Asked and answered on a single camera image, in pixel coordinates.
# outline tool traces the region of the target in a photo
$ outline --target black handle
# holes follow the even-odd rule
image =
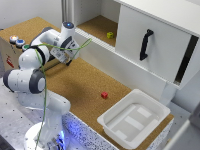
[[[148,37],[151,36],[152,34],[153,34],[153,31],[148,29],[147,33],[145,34],[145,36],[143,38],[142,48],[141,48],[141,52],[140,52],[140,60],[141,61],[148,57],[148,55],[145,52],[147,49]]]

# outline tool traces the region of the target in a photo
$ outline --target green-yellow object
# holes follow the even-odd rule
[[[114,38],[114,34],[112,32],[108,32],[107,33],[107,38],[113,39]]]

